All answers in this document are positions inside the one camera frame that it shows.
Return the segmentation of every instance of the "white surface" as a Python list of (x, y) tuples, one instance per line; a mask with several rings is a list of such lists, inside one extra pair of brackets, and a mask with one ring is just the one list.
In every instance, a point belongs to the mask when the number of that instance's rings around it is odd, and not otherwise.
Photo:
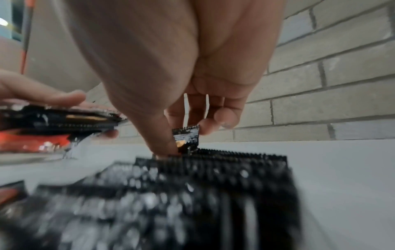
[[(307, 206), (341, 250), (392, 250), (395, 245), (395, 140), (205, 143), (201, 147), (288, 156)], [(150, 157), (141, 145), (91, 145), (79, 160), (0, 166), (0, 183), (25, 179), (68, 183), (114, 160)]]

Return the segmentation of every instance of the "brick wall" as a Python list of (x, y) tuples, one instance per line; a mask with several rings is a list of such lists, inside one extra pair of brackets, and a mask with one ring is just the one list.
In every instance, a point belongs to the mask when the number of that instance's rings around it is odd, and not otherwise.
[[(202, 141), (395, 138), (395, 1), (288, 0), (284, 18), (240, 124)], [(110, 104), (101, 85), (88, 97)], [(142, 143), (120, 131), (105, 143)]]

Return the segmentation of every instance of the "hand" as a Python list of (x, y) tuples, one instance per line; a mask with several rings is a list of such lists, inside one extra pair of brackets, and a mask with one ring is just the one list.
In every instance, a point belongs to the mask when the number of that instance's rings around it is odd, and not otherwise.
[[(240, 120), (275, 48), (284, 0), (56, 1), (110, 101), (156, 154), (177, 152), (171, 128), (201, 134)], [(206, 95), (209, 110), (206, 112)]]
[[(26, 78), (25, 76), (0, 70), (0, 100), (4, 99), (23, 99), (63, 107), (81, 106), (103, 108), (93, 103), (85, 102), (86, 95), (80, 90), (65, 93)], [(116, 138), (117, 136), (118, 131), (116, 130), (103, 134), (105, 138)]]

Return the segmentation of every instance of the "light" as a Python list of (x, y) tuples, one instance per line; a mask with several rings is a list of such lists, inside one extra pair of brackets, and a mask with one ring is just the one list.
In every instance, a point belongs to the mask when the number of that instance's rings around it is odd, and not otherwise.
[(0, 18), (0, 25), (8, 26), (8, 22), (6, 20), (4, 20), (3, 18)]

